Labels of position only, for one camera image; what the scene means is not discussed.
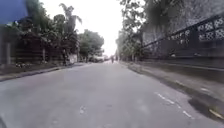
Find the curb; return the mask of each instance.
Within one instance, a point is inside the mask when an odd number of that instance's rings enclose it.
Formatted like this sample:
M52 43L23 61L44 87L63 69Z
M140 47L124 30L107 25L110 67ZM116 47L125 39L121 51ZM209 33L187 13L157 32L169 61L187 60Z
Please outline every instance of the curb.
M11 80L11 79L16 79L16 78L21 78L21 77L26 77L26 76L33 76L33 75L37 75L37 74L52 72L52 71L61 70L61 69L80 67L83 65L84 64L76 64L76 65L71 65L71 66L62 66L62 67L54 67L54 68L50 68L50 69L22 72L22 73L18 73L18 74L17 73L9 74L9 75L6 75L6 76L3 76L2 78L0 78L0 82L6 81L6 80Z
M25 77L25 76L33 76L33 75L37 75L37 74L52 72L52 71L56 71L56 70L59 70L59 69L61 69L61 68L57 67L57 68L51 68L51 69L45 69L45 70L11 74L11 75L7 75L7 76L4 76L4 77L0 78L0 82L6 81L6 80L11 80L11 79L16 79L16 78L21 78L21 77Z
M144 68L142 68L142 66L140 66L140 65L134 66L132 64L127 64L127 63L123 64L123 65L127 66L128 69L130 69L136 73L154 77L154 78L158 79L159 81L161 81L162 83L164 83L165 85L167 85L171 88L174 88L178 91L181 91L185 94L188 94L192 99L195 99L198 102L200 102L201 104L210 108L209 111L214 111L216 113L215 114L216 117L218 117L222 121L224 120L224 102L222 102L221 100L214 98L211 95L208 95L206 93L192 89L192 88L188 87L187 85L180 83L178 81L174 81L174 80L164 78L159 75L155 75L152 72L149 72L147 69L144 70Z

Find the tree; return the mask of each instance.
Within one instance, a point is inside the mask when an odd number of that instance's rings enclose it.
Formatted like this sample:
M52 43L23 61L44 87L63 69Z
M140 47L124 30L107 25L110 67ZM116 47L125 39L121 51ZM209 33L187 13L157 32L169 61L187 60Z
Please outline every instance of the tree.
M73 32L76 27L76 21L82 23L82 19L77 15L72 15L74 8L72 6L67 7L65 4L61 3L60 6L65 12L66 19L66 29L67 32Z
M58 14L54 16L54 23L58 32L62 35L64 34L64 27L65 27L65 16L62 14Z
M119 56L124 60L140 59L142 29L146 22L145 5L136 0L121 0L120 4L123 6L123 28L117 39Z
M101 49L104 44L104 39L96 32L85 30L84 33L79 34L80 41L80 55L87 58L93 55L102 55Z

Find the palm tree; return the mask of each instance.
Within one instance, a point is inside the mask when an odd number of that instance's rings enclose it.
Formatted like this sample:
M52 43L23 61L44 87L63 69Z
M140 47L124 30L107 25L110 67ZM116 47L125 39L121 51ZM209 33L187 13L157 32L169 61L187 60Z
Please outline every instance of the palm tree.
M73 32L76 27L76 21L78 20L82 23L82 19L77 15L72 15L74 8L72 6L67 7L64 3L61 3L60 6L63 8L65 12L66 19L66 30L67 32Z
M56 25L58 32L62 35L64 33L64 27L65 27L65 16L62 14L54 16L54 23Z

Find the green foliage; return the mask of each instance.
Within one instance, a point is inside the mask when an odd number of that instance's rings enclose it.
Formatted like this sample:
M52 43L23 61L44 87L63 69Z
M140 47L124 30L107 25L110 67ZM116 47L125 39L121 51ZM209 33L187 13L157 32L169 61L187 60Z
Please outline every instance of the green foliage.
M176 0L149 0L146 1L145 13L148 23L154 26L164 25L169 22L167 11Z
M48 50L46 52L49 55L58 58L61 54L77 53L78 37L74 29L76 20L81 22L81 18L73 15L72 6L67 7L65 4L60 6L64 9L65 15L58 14L50 19L39 0L26 0L28 16L1 27L4 31L4 41L16 42L17 48L27 51L26 54L32 50L42 51L42 49Z
M144 4L136 0L121 0L120 4L123 6L123 28L116 41L118 54L123 60L140 58L142 26L146 20Z
M96 32L85 30L84 33L79 34L80 41L80 55L88 57L90 55L101 55L101 49L104 44L104 39Z

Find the fence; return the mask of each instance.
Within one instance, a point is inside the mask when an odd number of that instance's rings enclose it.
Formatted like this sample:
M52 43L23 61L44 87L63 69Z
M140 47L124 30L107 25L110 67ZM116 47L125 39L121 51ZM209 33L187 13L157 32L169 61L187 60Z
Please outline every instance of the fence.
M224 13L148 43L142 51L143 60L223 68Z
M7 52L1 56L1 64L41 64L43 62L63 62L61 51L49 49L32 50L32 49L7 49Z

